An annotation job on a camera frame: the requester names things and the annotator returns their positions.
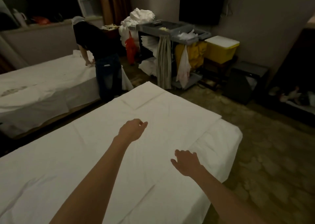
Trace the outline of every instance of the orange bag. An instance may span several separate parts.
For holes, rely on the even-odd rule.
[[[125,41],[126,44],[126,51],[127,51],[127,59],[130,65],[135,63],[135,55],[138,51],[137,46],[131,33],[129,31],[129,38]]]

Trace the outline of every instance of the yellow box with white lid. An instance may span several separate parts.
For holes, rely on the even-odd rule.
[[[204,57],[219,64],[231,60],[234,56],[236,48],[239,46],[239,41],[222,36],[214,36],[206,39],[205,41],[208,44]]]

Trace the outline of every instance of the bare arm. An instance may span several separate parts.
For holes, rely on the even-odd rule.
[[[226,224],[266,224],[200,164],[196,153],[176,150],[175,156],[177,162],[171,159],[172,164],[182,175],[191,177],[201,187]]]
[[[78,44],[78,46],[79,46],[79,49],[80,49],[80,51],[81,51],[82,57],[83,57],[84,60],[85,60],[85,65],[87,66],[87,65],[89,65],[89,64],[92,64],[92,63],[90,62],[90,60],[89,60],[88,51],[87,51],[85,48],[83,48],[81,45]]]
[[[140,138],[147,125],[147,122],[134,119],[120,128],[108,150],[70,194],[50,224],[103,222],[125,151],[131,142]]]

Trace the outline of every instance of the white lid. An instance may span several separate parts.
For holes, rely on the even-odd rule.
[[[213,44],[221,46],[221,47],[225,47],[225,48],[232,47],[234,45],[239,44],[239,41],[225,38],[222,36],[214,36],[212,38],[206,39],[205,41],[208,43],[213,43]]]

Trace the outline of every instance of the bed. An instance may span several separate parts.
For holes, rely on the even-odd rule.
[[[119,128],[136,117],[149,125],[126,151],[103,223],[202,223],[210,202],[170,159],[175,149],[197,152],[223,182],[242,133],[149,82],[0,158],[0,222],[49,223]]]
[[[73,55],[0,75],[0,131],[20,138],[100,99],[95,67],[84,64],[75,50]]]

